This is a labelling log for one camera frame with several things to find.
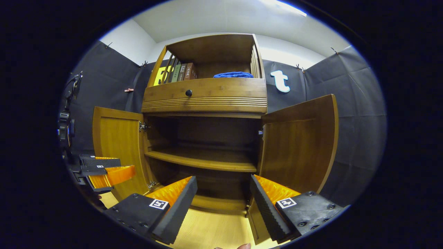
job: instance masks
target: ceiling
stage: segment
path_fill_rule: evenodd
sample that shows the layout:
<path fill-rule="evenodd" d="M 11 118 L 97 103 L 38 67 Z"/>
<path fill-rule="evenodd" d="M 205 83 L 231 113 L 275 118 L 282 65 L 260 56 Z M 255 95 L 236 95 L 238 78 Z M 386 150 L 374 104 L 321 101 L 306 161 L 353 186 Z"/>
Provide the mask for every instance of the ceiling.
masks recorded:
<path fill-rule="evenodd" d="M 273 0 L 172 0 L 133 18 L 157 43 L 209 32 L 254 33 L 301 45 L 325 57 L 350 44 L 325 24 Z"/>

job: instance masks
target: cabinet door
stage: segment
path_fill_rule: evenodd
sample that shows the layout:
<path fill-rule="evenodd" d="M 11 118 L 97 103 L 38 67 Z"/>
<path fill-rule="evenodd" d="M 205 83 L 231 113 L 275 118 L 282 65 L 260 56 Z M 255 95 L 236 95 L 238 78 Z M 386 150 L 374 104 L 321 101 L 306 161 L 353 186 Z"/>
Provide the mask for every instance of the cabinet door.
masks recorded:
<path fill-rule="evenodd" d="M 146 133 L 139 131 L 143 115 L 120 110 L 95 107 L 92 137 L 95 156 L 119 158 L 121 165 L 135 165 L 136 175 L 114 186 L 111 192 L 118 201 L 133 193 L 149 191 L 150 171 L 144 158 Z"/>
<path fill-rule="evenodd" d="M 326 95 L 263 115 L 262 121 L 263 149 L 258 174 L 300 193 L 320 193 L 337 150 L 335 96 Z M 250 209 L 255 208 L 252 202 Z M 259 212 L 249 215 L 252 223 L 262 219 L 258 217 Z M 260 237 L 260 229 L 255 231 Z"/>

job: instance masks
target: folded towel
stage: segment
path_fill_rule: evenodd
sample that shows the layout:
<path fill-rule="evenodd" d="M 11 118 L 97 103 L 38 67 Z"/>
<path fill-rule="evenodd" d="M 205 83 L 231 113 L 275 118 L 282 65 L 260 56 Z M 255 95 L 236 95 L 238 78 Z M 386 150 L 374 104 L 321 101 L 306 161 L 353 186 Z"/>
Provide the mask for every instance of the folded towel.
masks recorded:
<path fill-rule="evenodd" d="M 254 78 L 250 73 L 245 72 L 228 72 L 214 75 L 214 78 Z"/>

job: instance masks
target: white wall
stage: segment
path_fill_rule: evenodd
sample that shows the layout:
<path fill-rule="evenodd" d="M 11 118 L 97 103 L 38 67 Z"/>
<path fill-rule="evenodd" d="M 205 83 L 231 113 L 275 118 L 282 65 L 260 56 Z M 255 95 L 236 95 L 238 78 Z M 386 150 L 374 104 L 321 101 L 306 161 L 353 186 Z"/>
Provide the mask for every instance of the white wall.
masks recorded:
<path fill-rule="evenodd" d="M 148 55 L 156 42 L 132 19 L 111 30 L 100 41 L 106 45 L 112 43 L 109 47 L 138 65 L 144 61 L 152 62 Z"/>
<path fill-rule="evenodd" d="M 159 57 L 165 45 L 199 36 L 227 34 L 227 33 L 232 33 L 232 32 L 213 32 L 213 33 L 186 35 L 159 42 L 152 47 L 152 50 L 148 56 L 148 61 L 150 63 L 157 61 L 157 58 Z M 260 47 L 261 58 L 264 60 L 280 62 L 291 66 L 296 66 L 297 64 L 299 64 L 300 67 L 307 69 L 308 67 L 311 67 L 312 65 L 325 59 L 323 55 L 320 55 L 312 50 L 309 50 L 297 44 L 293 44 L 281 39 L 276 39 L 264 35 L 256 35 L 256 37 L 258 45 Z M 169 52 L 166 53 L 164 59 L 169 59 L 170 55 L 171 54 Z"/>

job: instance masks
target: black curtain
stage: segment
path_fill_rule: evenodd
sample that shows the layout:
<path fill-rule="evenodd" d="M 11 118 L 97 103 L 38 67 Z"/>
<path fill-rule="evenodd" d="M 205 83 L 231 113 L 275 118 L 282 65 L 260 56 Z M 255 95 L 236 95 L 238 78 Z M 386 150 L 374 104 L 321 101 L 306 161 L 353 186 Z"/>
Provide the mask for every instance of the black curtain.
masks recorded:
<path fill-rule="evenodd" d="M 124 90 L 133 86 L 140 71 L 137 64 L 117 51 L 97 41 L 73 69 L 69 78 L 83 71 L 77 99 L 72 100 L 70 111 L 75 119 L 73 152 L 93 153 L 92 118 L 94 106 L 125 110 L 131 93 Z M 68 85 L 65 92 L 72 88 Z"/>
<path fill-rule="evenodd" d="M 167 60 L 162 61 L 160 67 L 166 67 Z M 141 113 L 141 104 L 143 102 L 144 90 L 146 89 L 151 76 L 152 70 L 154 69 L 155 62 L 147 63 L 141 66 L 140 71 L 134 78 L 131 84 L 134 89 L 128 96 L 128 102 L 126 103 L 125 111 L 133 113 Z"/>
<path fill-rule="evenodd" d="M 370 182 L 383 155 L 387 118 L 379 82 L 368 63 L 353 47 L 334 54 L 304 72 L 298 67 L 264 60 L 268 112 L 334 94 L 339 115 L 335 161 L 321 195 L 346 206 Z M 288 93 L 275 87 L 270 73 L 288 76 Z"/>

